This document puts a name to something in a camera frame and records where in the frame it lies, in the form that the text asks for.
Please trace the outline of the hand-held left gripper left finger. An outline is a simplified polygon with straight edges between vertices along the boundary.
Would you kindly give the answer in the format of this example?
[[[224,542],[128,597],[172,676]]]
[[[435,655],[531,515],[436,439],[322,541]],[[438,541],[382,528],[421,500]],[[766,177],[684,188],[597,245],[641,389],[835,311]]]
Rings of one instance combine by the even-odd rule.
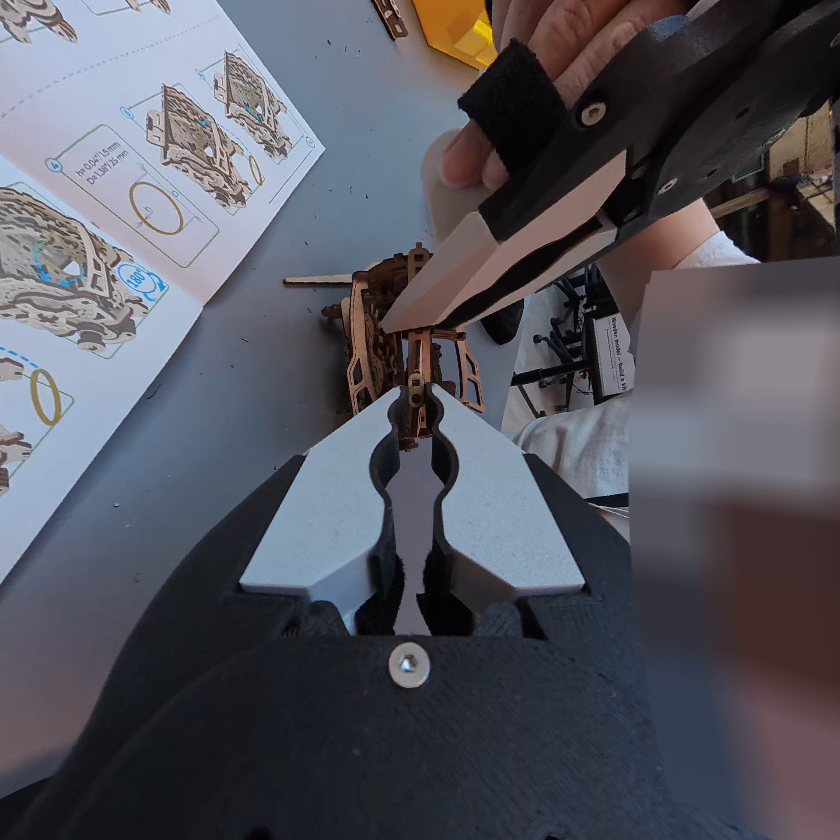
[[[396,569],[387,484],[400,468],[405,387],[385,393],[306,453],[239,583],[252,593],[330,602],[351,635]]]

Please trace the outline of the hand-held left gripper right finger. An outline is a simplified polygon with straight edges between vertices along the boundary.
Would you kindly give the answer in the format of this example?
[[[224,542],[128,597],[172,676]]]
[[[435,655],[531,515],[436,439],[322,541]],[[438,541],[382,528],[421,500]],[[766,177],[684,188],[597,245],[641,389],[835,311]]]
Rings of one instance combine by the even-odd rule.
[[[467,636],[486,609],[580,592],[585,578],[524,452],[439,385],[433,419],[433,545],[417,603],[430,634]]]

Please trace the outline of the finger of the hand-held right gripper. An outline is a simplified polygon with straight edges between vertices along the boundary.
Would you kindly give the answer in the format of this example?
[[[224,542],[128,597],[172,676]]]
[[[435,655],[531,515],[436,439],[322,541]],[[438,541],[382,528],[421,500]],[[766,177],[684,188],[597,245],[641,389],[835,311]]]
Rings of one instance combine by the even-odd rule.
[[[520,259],[566,236],[591,218],[607,218],[602,205],[626,173],[627,153],[623,151],[526,224],[521,232],[499,243],[478,211],[488,190],[481,186],[448,187],[439,180],[439,162],[456,134],[456,130],[449,130],[439,135],[423,158],[423,192],[437,246],[433,257],[388,311],[383,324],[386,332],[449,329],[445,327],[447,315],[492,286]]]
[[[566,236],[543,245],[504,271],[489,288],[461,303],[445,319],[455,328],[539,291],[581,265],[592,262],[616,239],[616,226],[608,218],[591,218]]]

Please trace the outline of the wooden mechanical model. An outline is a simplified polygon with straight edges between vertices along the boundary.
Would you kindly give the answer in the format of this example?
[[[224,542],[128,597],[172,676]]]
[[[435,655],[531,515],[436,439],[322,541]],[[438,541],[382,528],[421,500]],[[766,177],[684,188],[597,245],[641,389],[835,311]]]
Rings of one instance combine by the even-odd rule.
[[[343,325],[351,412],[358,415],[392,388],[406,387],[407,420],[400,437],[404,452],[432,434],[424,406],[425,385],[439,385],[467,408],[486,411],[480,369],[464,328],[384,331],[385,316],[397,297],[431,257],[418,241],[407,254],[396,254],[352,275],[284,280],[288,285],[351,285],[348,297],[322,310],[324,318]]]

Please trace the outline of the person's right forearm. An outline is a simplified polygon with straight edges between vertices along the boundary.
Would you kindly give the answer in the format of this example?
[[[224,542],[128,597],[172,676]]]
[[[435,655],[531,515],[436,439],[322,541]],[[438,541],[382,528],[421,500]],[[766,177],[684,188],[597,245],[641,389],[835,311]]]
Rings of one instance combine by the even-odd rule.
[[[628,328],[656,271],[755,265],[720,231],[703,200],[660,219],[597,262]]]

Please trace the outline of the person's right hand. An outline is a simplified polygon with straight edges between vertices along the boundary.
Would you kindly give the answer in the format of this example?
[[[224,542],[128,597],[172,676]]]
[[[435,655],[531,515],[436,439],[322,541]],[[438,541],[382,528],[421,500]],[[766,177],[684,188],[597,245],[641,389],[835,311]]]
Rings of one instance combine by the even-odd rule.
[[[498,1],[491,26],[498,50],[512,39],[527,44],[557,88],[567,109],[609,61],[656,21],[685,14],[684,1]],[[448,186],[483,184],[496,190],[508,172],[474,121],[443,152],[441,181]]]

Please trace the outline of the person's white shirt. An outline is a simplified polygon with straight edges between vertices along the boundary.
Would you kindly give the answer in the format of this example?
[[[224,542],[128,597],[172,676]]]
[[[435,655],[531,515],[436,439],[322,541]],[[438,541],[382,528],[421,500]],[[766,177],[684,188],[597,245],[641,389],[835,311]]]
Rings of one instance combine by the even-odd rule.
[[[584,499],[628,493],[629,391],[597,406],[535,419],[507,437],[540,457]]]

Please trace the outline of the white printed card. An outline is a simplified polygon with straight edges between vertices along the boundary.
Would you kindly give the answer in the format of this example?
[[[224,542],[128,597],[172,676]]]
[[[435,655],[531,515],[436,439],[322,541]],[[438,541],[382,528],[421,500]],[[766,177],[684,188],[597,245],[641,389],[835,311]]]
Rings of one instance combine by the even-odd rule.
[[[635,362],[629,344],[620,313],[584,315],[584,349],[595,405],[633,390]]]

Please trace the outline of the yellow box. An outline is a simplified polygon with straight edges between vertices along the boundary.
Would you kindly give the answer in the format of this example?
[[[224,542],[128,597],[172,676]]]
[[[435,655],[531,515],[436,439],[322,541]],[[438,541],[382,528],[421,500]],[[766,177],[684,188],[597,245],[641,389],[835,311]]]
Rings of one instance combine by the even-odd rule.
[[[486,69],[497,57],[484,1],[413,1],[427,44]]]

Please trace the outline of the small wooden strip part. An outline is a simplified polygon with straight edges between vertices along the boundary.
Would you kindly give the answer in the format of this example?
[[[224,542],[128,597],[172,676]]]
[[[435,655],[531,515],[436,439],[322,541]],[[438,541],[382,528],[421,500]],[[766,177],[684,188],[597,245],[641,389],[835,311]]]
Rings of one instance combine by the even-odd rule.
[[[407,28],[396,1],[373,0],[371,3],[392,40],[407,37]]]

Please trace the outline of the illustrated instruction booklet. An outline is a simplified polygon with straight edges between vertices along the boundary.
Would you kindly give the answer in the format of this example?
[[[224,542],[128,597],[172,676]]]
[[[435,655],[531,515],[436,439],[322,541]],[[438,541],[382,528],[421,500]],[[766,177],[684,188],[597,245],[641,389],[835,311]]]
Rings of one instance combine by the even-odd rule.
[[[1,24],[5,578],[323,146],[218,2]]]

